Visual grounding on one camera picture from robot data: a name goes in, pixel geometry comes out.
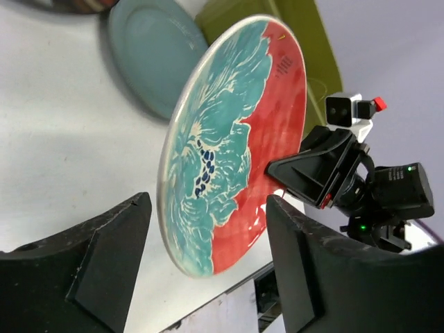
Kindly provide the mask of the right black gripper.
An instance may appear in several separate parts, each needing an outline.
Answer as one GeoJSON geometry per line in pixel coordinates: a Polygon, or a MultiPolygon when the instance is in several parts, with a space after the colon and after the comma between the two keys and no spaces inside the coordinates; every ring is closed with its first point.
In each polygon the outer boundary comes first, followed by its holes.
{"type": "Polygon", "coordinates": [[[350,130],[315,126],[299,153],[270,161],[265,174],[302,202],[323,209],[341,197],[363,154],[350,130]]]}

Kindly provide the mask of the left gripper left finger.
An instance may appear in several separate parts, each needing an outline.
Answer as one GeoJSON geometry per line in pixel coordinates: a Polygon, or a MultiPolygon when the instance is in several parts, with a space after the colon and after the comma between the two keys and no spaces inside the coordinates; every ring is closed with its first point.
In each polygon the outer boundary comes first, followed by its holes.
{"type": "Polygon", "coordinates": [[[122,332],[152,212],[140,192],[1,254],[2,332],[122,332]]]}

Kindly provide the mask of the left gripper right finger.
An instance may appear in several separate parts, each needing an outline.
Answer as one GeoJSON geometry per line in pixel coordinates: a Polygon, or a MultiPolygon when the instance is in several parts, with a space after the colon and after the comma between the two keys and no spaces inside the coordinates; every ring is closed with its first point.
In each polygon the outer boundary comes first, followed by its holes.
{"type": "Polygon", "coordinates": [[[276,195],[266,223],[287,332],[443,331],[442,246],[390,253],[276,195]]]}

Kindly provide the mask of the red teal flower plate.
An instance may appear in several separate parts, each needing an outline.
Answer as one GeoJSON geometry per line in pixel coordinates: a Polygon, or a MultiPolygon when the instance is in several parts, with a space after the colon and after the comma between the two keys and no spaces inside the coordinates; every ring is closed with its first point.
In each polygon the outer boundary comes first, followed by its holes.
{"type": "Polygon", "coordinates": [[[203,278],[235,265],[266,230],[265,174],[298,152],[307,77],[291,29],[251,15],[205,52],[176,104],[157,177],[157,217],[171,261],[203,278]]]}

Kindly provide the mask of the blue-grey ceramic plate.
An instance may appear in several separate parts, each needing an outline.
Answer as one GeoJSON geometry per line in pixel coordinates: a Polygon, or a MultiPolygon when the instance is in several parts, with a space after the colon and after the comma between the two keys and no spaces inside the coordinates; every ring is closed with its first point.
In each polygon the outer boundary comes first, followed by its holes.
{"type": "Polygon", "coordinates": [[[118,1],[108,39],[119,73],[158,117],[170,119],[189,76],[208,45],[176,1],[118,1]]]}

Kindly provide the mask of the black rimmed beige plate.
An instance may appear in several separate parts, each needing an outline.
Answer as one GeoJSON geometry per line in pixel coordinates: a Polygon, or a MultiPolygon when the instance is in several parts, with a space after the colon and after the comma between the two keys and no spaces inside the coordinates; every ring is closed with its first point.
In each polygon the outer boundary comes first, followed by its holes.
{"type": "Polygon", "coordinates": [[[114,7],[119,0],[41,0],[37,4],[58,12],[82,15],[105,12],[114,7]]]}

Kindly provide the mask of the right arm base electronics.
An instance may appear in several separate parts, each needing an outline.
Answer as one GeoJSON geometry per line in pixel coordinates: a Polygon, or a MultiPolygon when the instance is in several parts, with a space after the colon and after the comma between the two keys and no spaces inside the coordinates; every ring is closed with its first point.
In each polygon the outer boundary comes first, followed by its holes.
{"type": "Polygon", "coordinates": [[[263,332],[282,314],[275,269],[271,267],[254,280],[259,331],[263,332]]]}

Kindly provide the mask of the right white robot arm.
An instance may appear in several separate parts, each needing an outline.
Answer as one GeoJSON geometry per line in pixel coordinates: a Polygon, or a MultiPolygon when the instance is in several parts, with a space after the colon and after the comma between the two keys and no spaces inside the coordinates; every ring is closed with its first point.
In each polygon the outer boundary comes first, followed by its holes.
{"type": "Polygon", "coordinates": [[[335,206],[348,218],[340,230],[349,238],[393,253],[411,249],[405,225],[434,214],[421,163],[375,166],[368,145],[342,128],[315,126],[301,148],[269,162],[266,174],[312,207],[335,206]]]}

